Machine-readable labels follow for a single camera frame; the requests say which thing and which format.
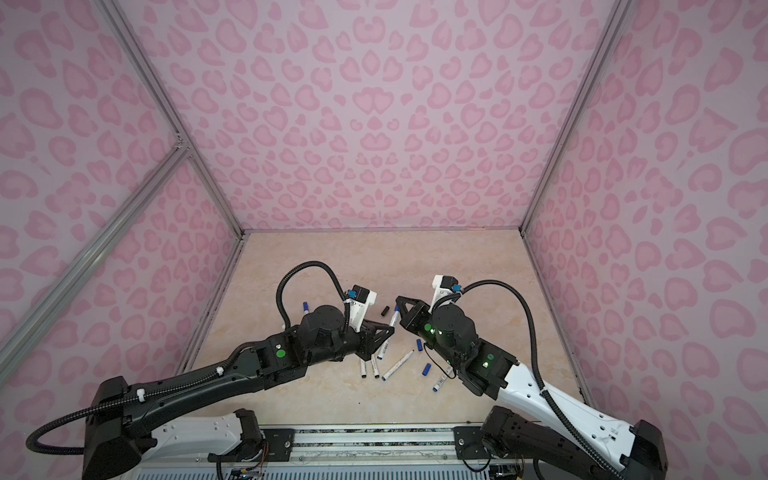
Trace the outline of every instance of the marble floor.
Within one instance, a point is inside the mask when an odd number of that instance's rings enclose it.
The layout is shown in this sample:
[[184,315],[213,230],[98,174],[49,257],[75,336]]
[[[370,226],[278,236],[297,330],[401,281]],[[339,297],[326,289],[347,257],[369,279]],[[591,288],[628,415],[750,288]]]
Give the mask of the marble floor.
[[[555,330],[535,272],[517,230],[402,231],[342,233],[251,234],[235,269],[195,368],[226,358],[250,339],[262,339],[283,329],[275,307],[275,290],[283,275],[307,260],[320,260],[336,272],[347,290],[359,284],[378,293],[368,318],[388,322],[398,295],[432,299],[432,278],[451,275],[462,285],[497,279],[510,283],[528,301],[536,325],[539,367],[544,379],[581,398],[560,338]],[[284,293],[293,324],[310,309],[342,304],[328,276],[310,268],[295,275]],[[379,314],[389,305],[389,314]],[[528,326],[517,299],[498,287],[480,287],[462,298],[461,307],[475,321],[478,334],[530,363]],[[384,373],[407,351],[415,337],[399,326],[379,369]],[[440,365],[445,362],[435,358]],[[341,423],[482,422],[494,405],[487,396],[472,395],[458,379],[439,392],[432,386],[440,376],[424,352],[411,359],[387,382],[360,378],[359,360],[311,366],[302,379],[218,402],[194,415],[223,415],[252,409],[262,425]]]

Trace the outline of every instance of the pink leopard print wall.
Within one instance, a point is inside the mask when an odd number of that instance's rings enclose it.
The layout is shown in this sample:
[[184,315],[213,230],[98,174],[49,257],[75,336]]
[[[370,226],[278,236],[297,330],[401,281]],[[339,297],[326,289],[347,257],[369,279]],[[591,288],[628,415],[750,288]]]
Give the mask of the pink leopard print wall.
[[519,225],[612,4],[121,3],[258,229]]
[[88,0],[0,5],[0,346],[170,150]]
[[[182,164],[0,392],[0,477],[80,478],[82,457],[29,452],[26,436],[91,404],[99,383],[174,374],[234,237]],[[82,445],[84,423],[43,441]]]
[[641,2],[531,235],[598,406],[668,478],[768,476],[768,3]]

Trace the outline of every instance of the black bracket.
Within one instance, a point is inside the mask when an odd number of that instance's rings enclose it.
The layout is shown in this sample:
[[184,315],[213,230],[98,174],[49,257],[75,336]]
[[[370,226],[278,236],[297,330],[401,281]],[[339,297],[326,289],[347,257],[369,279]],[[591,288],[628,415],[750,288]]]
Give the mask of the black bracket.
[[487,460],[480,427],[453,427],[453,445],[459,460]]
[[266,456],[268,462],[288,462],[293,450],[293,429],[264,429],[264,441],[269,444],[269,453]]

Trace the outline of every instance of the black cable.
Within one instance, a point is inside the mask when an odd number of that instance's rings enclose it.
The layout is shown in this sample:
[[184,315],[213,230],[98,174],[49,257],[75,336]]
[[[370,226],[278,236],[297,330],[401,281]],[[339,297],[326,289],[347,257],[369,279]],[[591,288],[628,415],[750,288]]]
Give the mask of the black cable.
[[[483,447],[483,450],[485,450],[485,447],[482,444],[479,444],[477,442],[476,443],[469,443],[467,445],[464,445],[464,448],[462,449],[462,457],[464,457],[464,451],[467,449],[467,447],[469,447],[471,445],[480,445],[480,446]],[[485,450],[485,453],[488,453],[488,460],[485,462],[485,465],[483,465],[482,468],[480,468],[480,469],[470,467],[469,464],[467,463],[467,461],[464,460],[463,458],[462,458],[462,462],[464,462],[464,466],[466,468],[469,468],[474,473],[480,473],[483,470],[485,470],[488,467],[488,465],[491,464],[491,453],[488,450]]]
[[224,475],[221,473],[221,455],[216,455],[216,478],[224,480]]
[[432,313],[434,313],[437,307],[441,306],[443,303],[450,302],[451,300],[458,300],[459,298],[461,298],[461,296],[462,296],[461,292],[456,292],[456,293],[449,293],[448,295],[442,298],[439,298],[435,302],[435,305],[432,306]]
[[[237,359],[237,357],[245,349],[248,349],[251,346],[255,346],[256,344],[257,344],[256,342],[245,342],[240,344],[240,346],[238,346],[230,354],[230,356],[227,357],[227,359],[224,360],[219,366],[225,370],[228,369],[230,366],[232,366],[232,364]],[[216,379],[218,377],[219,377],[219,374],[214,369],[211,373],[208,373],[207,375],[200,377],[199,379],[194,380],[192,382],[187,382],[177,386],[165,387],[162,389],[146,392],[144,394],[144,398],[147,399],[154,396],[162,396],[169,393],[178,392],[179,390],[189,389],[198,385],[202,385],[203,383],[209,382],[210,380]],[[121,407],[123,405],[127,405],[133,402],[138,402],[137,396],[125,397],[123,399],[99,403],[98,405],[91,406],[86,409],[78,410],[77,412],[73,412],[73,413],[70,413],[69,415],[64,415],[63,417],[60,417],[56,420],[52,420],[46,423],[45,425],[43,425],[42,427],[40,427],[39,429],[32,432],[29,435],[29,437],[27,437],[27,441],[26,441],[27,448],[33,452],[45,453],[46,455],[83,455],[85,453],[84,447],[60,447],[55,445],[46,445],[45,443],[40,443],[39,439],[40,437],[50,432],[51,430],[56,430],[57,428],[63,425],[66,425],[68,423],[74,422],[75,420],[83,419],[85,417],[94,415],[95,413],[116,409],[117,407]]]
[[568,417],[563,413],[562,410],[560,410],[560,407],[558,404],[554,401],[552,398],[552,395],[550,395],[548,390],[544,390],[544,380],[541,378],[541,373],[538,370],[538,350],[536,345],[536,328],[533,324],[533,316],[531,315],[531,309],[528,307],[528,303],[525,301],[525,298],[518,292],[513,286],[504,283],[500,280],[480,280],[478,282],[470,283],[465,288],[462,289],[462,295],[466,294],[469,290],[472,290],[474,288],[477,288],[481,285],[497,285],[501,286],[510,292],[512,292],[520,301],[520,304],[523,306],[523,310],[525,311],[525,318],[528,320],[528,336],[531,339],[531,371],[533,372],[533,378],[536,381],[536,385],[538,386],[538,389],[541,391],[541,396],[544,397],[544,400],[547,401],[547,404],[549,405],[549,408],[552,409],[552,412],[554,412],[555,416],[558,417],[560,422],[563,424],[566,430],[568,430],[568,433],[573,436],[574,439],[576,439],[576,442],[579,444],[579,446],[590,456],[592,459],[606,472],[611,473],[613,476],[617,478],[622,478],[621,473],[608,461],[605,459],[603,455],[601,455],[600,452],[595,450],[595,448],[587,442],[587,439],[584,438],[584,436],[579,432],[576,427],[573,426],[571,421],[568,419]]
[[533,471],[536,472],[536,478],[538,478],[538,480],[544,480],[544,476],[541,474],[541,470],[538,467],[538,458],[533,459]]
[[[304,262],[299,265],[296,265],[294,268],[290,269],[288,273],[283,277],[283,279],[280,281],[280,283],[277,284],[277,292],[275,293],[275,302],[277,303],[277,311],[280,312],[280,316],[283,317],[283,321],[286,324],[286,330],[290,328],[290,318],[288,318],[288,313],[286,312],[285,307],[283,306],[283,290],[286,287],[286,284],[288,283],[288,280],[290,280],[294,275],[296,275],[301,270],[304,270],[305,268],[309,268],[311,266],[318,266],[319,268],[322,268],[323,270],[328,273],[328,276],[331,277],[331,281],[333,281],[333,286],[336,288],[336,292],[341,297],[341,301],[344,302],[349,296],[344,292],[344,290],[341,288],[341,284],[339,283],[339,279],[336,278],[336,274],[331,270],[330,266],[327,266],[323,262],[319,262],[317,260],[312,260],[310,262]],[[346,332],[346,328],[349,325],[349,304],[344,304],[344,327],[342,328],[342,333]]]
[[424,348],[424,351],[426,352],[426,354],[427,354],[427,356],[429,357],[429,359],[430,359],[430,360],[432,360],[432,363],[434,363],[434,364],[435,364],[435,366],[436,366],[437,368],[439,368],[439,369],[440,369],[440,371],[441,371],[441,372],[443,372],[443,373],[445,374],[445,376],[446,376],[446,377],[450,378],[451,380],[453,380],[454,378],[456,378],[456,371],[455,371],[455,370],[453,371],[453,376],[450,376],[450,375],[448,374],[448,372],[446,372],[445,370],[443,370],[443,369],[442,369],[442,367],[441,367],[440,365],[438,365],[438,364],[437,364],[437,362],[436,362],[436,361],[435,361],[435,360],[432,358],[432,356],[431,356],[431,355],[429,355],[429,349],[428,349],[426,346],[425,346],[425,348]]

